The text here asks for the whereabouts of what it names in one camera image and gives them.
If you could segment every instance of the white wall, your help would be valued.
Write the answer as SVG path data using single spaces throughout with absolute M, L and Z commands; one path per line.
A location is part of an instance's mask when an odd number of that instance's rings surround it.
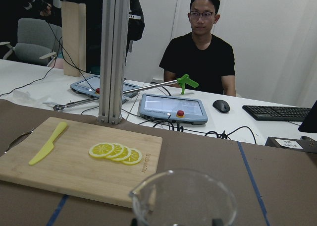
M 127 58 L 125 77 L 162 79 L 158 65 L 166 46 L 180 30 L 190 28 L 187 16 L 180 14 L 189 1 L 140 0 L 146 27 Z M 317 2 L 221 0 L 219 13 L 213 33 L 233 46 L 237 92 L 311 107 L 317 99 Z

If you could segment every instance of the hand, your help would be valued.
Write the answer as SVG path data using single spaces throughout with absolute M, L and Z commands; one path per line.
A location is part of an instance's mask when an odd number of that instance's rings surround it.
M 51 4 L 48 4 L 48 6 L 46 6 L 46 9 L 40 12 L 40 16 L 50 16 L 51 13 L 52 13 L 52 6 Z

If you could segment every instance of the computer monitor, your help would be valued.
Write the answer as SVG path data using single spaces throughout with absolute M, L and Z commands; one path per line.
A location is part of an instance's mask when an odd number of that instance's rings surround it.
M 298 130 L 305 133 L 317 133 L 317 101 L 302 122 L 301 126 L 298 127 Z

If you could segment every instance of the wooden board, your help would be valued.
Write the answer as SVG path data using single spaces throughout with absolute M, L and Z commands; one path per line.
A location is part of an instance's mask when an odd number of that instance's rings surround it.
M 54 149 L 28 165 L 61 121 L 68 128 L 54 141 Z M 137 148 L 143 158 L 132 166 L 92 158 L 89 148 L 101 142 Z M 128 194 L 156 172 L 161 144 L 160 137 L 50 117 L 0 157 L 0 179 L 131 208 Z
M 63 32 L 64 75 L 80 77 L 78 69 L 86 70 L 86 5 L 69 1 L 61 2 L 61 21 Z

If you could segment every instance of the brown table surface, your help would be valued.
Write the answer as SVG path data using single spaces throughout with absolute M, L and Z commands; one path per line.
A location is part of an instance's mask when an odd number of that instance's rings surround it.
M 95 116 L 23 107 L 6 100 L 0 100 L 0 110 L 0 156 L 17 136 L 50 116 L 100 125 Z M 139 126 L 124 119 L 120 124 L 106 126 L 162 137 L 158 172 L 196 169 L 222 181 L 237 200 L 235 226 L 267 225 L 243 155 L 271 225 L 312 225 L 310 223 L 316 221 L 315 155 Z M 54 214 L 63 200 L 59 214 Z M 134 218 L 128 208 L 73 196 L 64 198 L 59 193 L 4 181 L 0 181 L 0 202 L 0 225 L 5 226 L 46 225 L 48 222 L 54 226 L 129 226 Z

